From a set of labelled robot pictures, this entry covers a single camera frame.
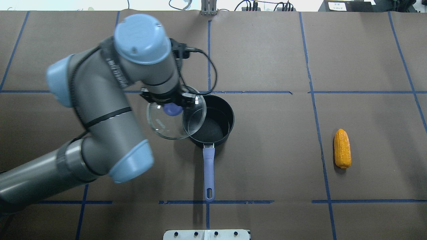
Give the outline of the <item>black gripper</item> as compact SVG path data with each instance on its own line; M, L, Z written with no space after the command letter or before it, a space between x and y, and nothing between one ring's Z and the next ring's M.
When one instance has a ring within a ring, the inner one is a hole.
M193 108L196 105L196 95L184 91L183 88L174 88L164 94L155 94L148 91L148 88L141 88L140 96L149 103L159 105L173 103L182 108Z

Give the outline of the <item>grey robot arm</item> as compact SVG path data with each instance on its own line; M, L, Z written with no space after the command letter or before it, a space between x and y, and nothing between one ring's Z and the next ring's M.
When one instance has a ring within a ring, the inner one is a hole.
M84 133L59 149L1 173L1 216L77 186L110 176L123 183L153 165L150 144L124 89L142 82L149 103L166 106L169 116L193 108L197 93L180 83L176 59L185 45L167 36L151 15L130 15L113 36L49 66L50 91L73 108Z

